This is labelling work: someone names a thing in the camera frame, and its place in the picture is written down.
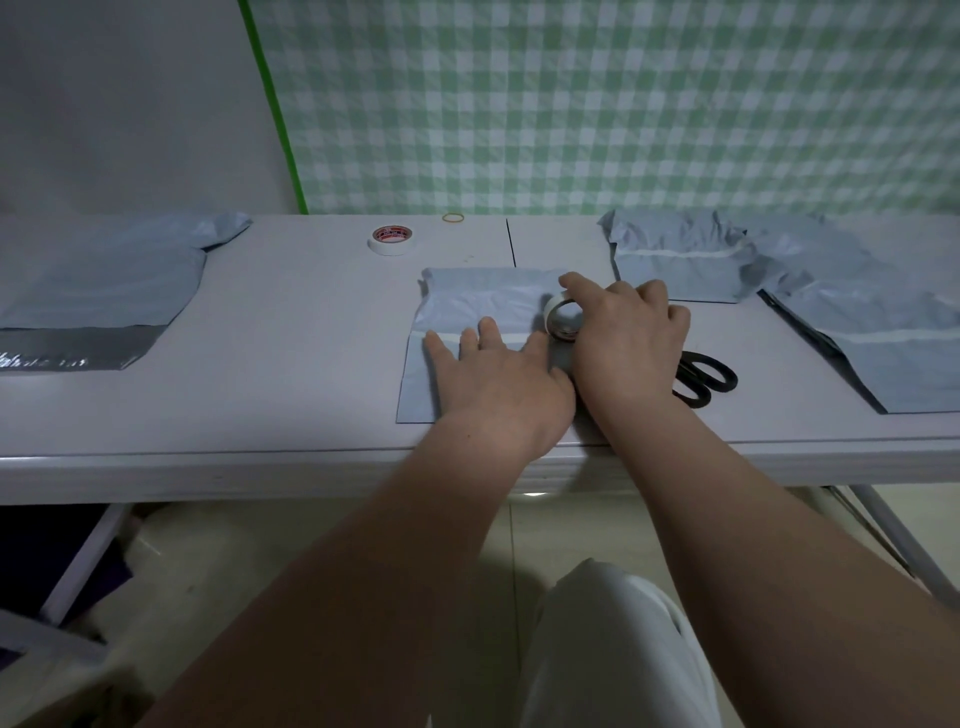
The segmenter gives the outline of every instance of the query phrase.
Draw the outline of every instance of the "tape roll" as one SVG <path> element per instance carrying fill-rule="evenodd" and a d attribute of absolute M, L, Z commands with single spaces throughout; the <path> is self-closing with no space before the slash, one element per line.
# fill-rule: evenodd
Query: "tape roll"
<path fill-rule="evenodd" d="M 405 225 L 383 225 L 370 233 L 367 247 L 377 255 L 403 255 L 417 244 L 412 228 Z"/>
<path fill-rule="evenodd" d="M 568 303 L 576 303 L 570 298 L 568 291 L 564 291 L 558 296 L 554 296 L 543 307 L 543 326 L 546 332 L 558 341 L 576 341 L 579 327 L 574 327 L 570 323 L 558 321 L 557 310 Z"/>

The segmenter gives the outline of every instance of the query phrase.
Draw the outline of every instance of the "black scissors handle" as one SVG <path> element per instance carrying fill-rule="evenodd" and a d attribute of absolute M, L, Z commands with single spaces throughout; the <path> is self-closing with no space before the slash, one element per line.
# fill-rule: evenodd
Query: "black scissors handle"
<path fill-rule="evenodd" d="M 710 367 L 722 379 L 705 372 L 697 364 Z M 691 409 L 699 409 L 710 404 L 713 397 L 710 390 L 713 392 L 730 392 L 739 383 L 733 369 L 712 356 L 697 352 L 683 352 L 681 354 L 680 363 L 677 365 L 677 380 L 696 395 L 693 398 L 679 392 L 673 393 L 675 397 L 686 402 Z"/>

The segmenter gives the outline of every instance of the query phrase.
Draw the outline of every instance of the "white pants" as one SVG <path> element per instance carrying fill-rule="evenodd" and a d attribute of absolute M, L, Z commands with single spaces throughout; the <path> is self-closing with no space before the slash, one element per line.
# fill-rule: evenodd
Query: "white pants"
<path fill-rule="evenodd" d="M 646 579 L 592 559 L 543 598 L 518 697 L 520 728 L 721 728 L 684 613 Z"/>

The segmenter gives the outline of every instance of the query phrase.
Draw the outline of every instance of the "left hand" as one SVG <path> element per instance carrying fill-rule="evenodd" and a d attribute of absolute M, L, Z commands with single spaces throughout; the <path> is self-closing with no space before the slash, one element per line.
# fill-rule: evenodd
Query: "left hand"
<path fill-rule="evenodd" d="M 547 371 L 542 331 L 513 352 L 496 322 L 484 318 L 479 338 L 472 328 L 461 334 L 459 361 L 434 331 L 424 341 L 437 374 L 441 421 L 457 421 L 479 435 L 478 446 L 494 448 L 491 458 L 515 456 L 525 466 L 550 451 L 573 422 L 573 384 L 560 369 Z"/>

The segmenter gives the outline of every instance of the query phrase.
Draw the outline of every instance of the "finger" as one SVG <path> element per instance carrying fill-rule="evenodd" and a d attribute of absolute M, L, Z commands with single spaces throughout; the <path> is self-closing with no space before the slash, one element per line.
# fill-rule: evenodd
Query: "finger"
<path fill-rule="evenodd" d="M 666 283 L 659 279 L 648 280 L 636 292 L 658 313 L 666 314 L 670 300 L 666 295 Z"/>
<path fill-rule="evenodd" d="M 460 334 L 460 358 L 466 359 L 476 352 L 478 344 L 477 332 L 472 328 L 465 328 L 464 332 Z"/>
<path fill-rule="evenodd" d="M 543 331 L 534 331 L 527 337 L 527 343 L 523 345 L 523 353 L 546 369 L 546 363 L 550 357 L 548 344 L 549 337 Z"/>
<path fill-rule="evenodd" d="M 690 309 L 685 305 L 671 305 L 667 308 L 666 315 L 677 333 L 686 340 L 690 331 Z"/>
<path fill-rule="evenodd" d="M 607 295 L 603 288 L 579 273 L 564 273 L 560 276 L 560 285 L 566 289 L 570 298 L 576 301 L 584 311 L 593 309 Z"/>
<path fill-rule="evenodd" d="M 573 406 L 576 408 L 577 393 L 573 388 L 573 382 L 570 381 L 570 377 L 566 375 L 566 372 L 560 367 L 554 367 L 550 370 L 550 376 L 557 382 L 557 386 L 563 390 L 564 394 L 572 400 Z"/>
<path fill-rule="evenodd" d="M 434 369 L 438 372 L 456 362 L 456 359 L 453 358 L 453 353 L 446 347 L 444 342 L 440 340 L 440 336 L 437 335 L 436 331 L 427 331 L 426 336 L 423 337 L 423 344 L 430 354 Z"/>
<path fill-rule="evenodd" d="M 490 316 L 484 316 L 480 319 L 480 348 L 481 349 L 506 349 L 507 345 L 500 338 L 500 329 L 496 327 L 496 321 Z"/>
<path fill-rule="evenodd" d="M 636 289 L 626 280 L 618 280 L 616 283 L 611 283 L 607 286 L 607 290 L 611 293 L 620 294 L 621 296 L 625 294 L 636 295 Z"/>

